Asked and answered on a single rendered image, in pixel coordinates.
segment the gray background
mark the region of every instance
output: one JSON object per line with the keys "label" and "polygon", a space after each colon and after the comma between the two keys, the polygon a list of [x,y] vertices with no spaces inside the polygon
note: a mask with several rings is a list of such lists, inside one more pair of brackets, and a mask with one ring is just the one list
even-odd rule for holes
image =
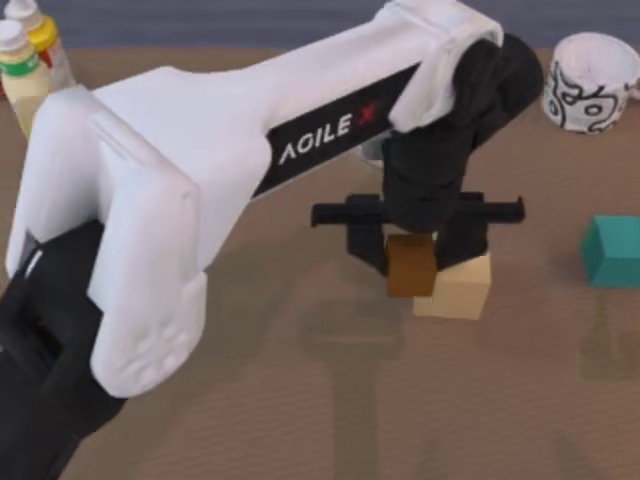
{"label": "gray background", "polygon": [[[41,0],[67,46],[303,45],[369,19],[383,0]],[[468,0],[533,47],[599,31],[640,45],[638,0]]]}

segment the bottle cap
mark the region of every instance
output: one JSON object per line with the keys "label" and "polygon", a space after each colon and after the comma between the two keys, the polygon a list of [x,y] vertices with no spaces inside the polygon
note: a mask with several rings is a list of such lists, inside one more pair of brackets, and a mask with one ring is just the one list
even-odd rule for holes
{"label": "bottle cap", "polygon": [[4,7],[4,15],[10,20],[22,23],[27,32],[42,25],[44,18],[34,0],[9,0]]}
{"label": "bottle cap", "polygon": [[20,22],[0,20],[0,52],[20,50],[29,45],[29,39]]}

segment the green cube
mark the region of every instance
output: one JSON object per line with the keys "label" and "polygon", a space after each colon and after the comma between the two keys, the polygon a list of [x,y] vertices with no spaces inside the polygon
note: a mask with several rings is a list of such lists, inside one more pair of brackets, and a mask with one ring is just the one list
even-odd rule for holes
{"label": "green cube", "polygon": [[582,241],[593,287],[640,287],[640,217],[596,215]]}

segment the wooden table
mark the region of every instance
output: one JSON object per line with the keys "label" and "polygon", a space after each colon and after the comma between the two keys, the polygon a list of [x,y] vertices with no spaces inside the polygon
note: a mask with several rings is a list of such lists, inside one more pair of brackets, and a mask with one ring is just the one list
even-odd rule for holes
{"label": "wooden table", "polygon": [[[96,87],[273,53],[71,58]],[[0,125],[4,251],[25,142],[6,105]],[[640,293],[590,289],[578,253],[592,214],[640,213],[639,149],[636,105],[585,137],[536,104],[475,155],[467,188],[528,208],[522,225],[491,230],[477,322],[412,318],[409,299],[387,298],[347,256],[344,229],[309,227],[313,203],[379,191],[380,172],[355,156],[253,204],[209,271],[197,353],[91,438],[64,480],[638,478]]]}

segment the white robotic arm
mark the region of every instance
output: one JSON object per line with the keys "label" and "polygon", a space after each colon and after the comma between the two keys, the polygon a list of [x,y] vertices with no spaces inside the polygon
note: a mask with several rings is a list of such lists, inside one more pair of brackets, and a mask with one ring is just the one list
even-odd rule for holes
{"label": "white robotic arm", "polygon": [[163,67],[56,93],[34,122],[8,272],[35,242],[99,219],[91,367],[114,397],[147,392],[196,347],[204,270],[251,200],[390,128],[441,118],[458,60],[480,39],[500,45],[500,25],[461,3],[396,0],[241,70]]}

